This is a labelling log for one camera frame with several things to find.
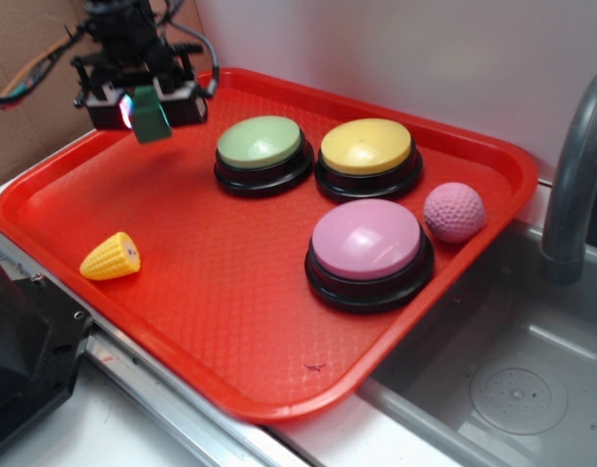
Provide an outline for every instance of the cable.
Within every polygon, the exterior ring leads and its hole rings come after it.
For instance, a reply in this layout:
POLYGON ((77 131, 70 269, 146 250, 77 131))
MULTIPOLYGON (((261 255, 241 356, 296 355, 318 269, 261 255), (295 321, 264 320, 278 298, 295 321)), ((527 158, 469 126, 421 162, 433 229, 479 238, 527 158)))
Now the cable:
POLYGON ((164 4, 166 5, 166 10, 160 21, 157 22, 158 27, 168 24, 173 20, 180 8, 182 8, 184 0, 177 0, 175 4, 172 0, 164 0, 164 4))
POLYGON ((76 44, 86 31, 81 23, 75 34, 68 34, 24 65, 0 93, 0 109, 19 104, 44 81, 63 54, 76 44))
POLYGON ((186 32, 187 34, 191 34, 196 39, 201 41, 205 48, 210 53, 210 59, 212 60, 212 80, 208 84, 208 88, 205 91, 205 97, 212 97, 217 90, 219 85, 219 81, 221 79, 221 68, 219 66, 219 59, 217 58, 217 54, 214 51, 214 47, 212 47, 212 43, 205 37, 203 34, 200 34, 198 31, 194 29, 190 29, 187 26, 183 26, 180 23, 175 22, 173 19, 169 20, 169 24, 171 24, 176 29, 181 30, 182 32, 186 32))

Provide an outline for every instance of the black button base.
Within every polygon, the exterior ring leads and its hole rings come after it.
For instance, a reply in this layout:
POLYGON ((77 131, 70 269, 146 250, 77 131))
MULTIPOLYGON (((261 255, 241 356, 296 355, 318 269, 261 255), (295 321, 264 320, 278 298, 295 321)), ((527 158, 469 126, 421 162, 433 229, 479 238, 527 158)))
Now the black button base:
POLYGON ((348 175, 330 168, 322 152, 314 170, 320 192, 336 202, 363 198, 400 198, 420 180, 424 160, 411 140, 411 153, 400 165, 373 175, 348 175))

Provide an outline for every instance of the mark on tray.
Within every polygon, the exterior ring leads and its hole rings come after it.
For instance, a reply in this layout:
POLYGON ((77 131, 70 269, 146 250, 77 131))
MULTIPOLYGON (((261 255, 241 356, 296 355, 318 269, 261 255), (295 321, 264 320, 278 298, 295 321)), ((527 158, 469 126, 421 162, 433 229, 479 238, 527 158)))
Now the mark on tray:
POLYGON ((309 370, 310 372, 318 372, 320 373, 320 369, 323 367, 326 367, 327 364, 326 363, 321 363, 319 365, 307 365, 305 363, 302 364, 307 370, 309 370))

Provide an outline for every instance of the white wall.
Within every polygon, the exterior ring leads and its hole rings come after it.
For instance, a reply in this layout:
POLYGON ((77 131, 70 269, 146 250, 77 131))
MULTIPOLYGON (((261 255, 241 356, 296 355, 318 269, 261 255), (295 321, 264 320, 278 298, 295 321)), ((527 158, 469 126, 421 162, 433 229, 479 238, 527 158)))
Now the white wall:
POLYGON ((196 0, 224 66, 515 143, 550 178, 597 73, 597 0, 196 0))

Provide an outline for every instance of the green button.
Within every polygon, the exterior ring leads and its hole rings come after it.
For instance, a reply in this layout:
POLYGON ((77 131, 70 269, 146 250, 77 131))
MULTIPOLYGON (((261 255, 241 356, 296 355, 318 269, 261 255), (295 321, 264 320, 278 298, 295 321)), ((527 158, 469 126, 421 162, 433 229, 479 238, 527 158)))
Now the green button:
POLYGON ((221 160, 234 168, 256 169, 280 163, 300 146, 300 128, 285 117, 265 116, 229 128, 217 149, 221 160))

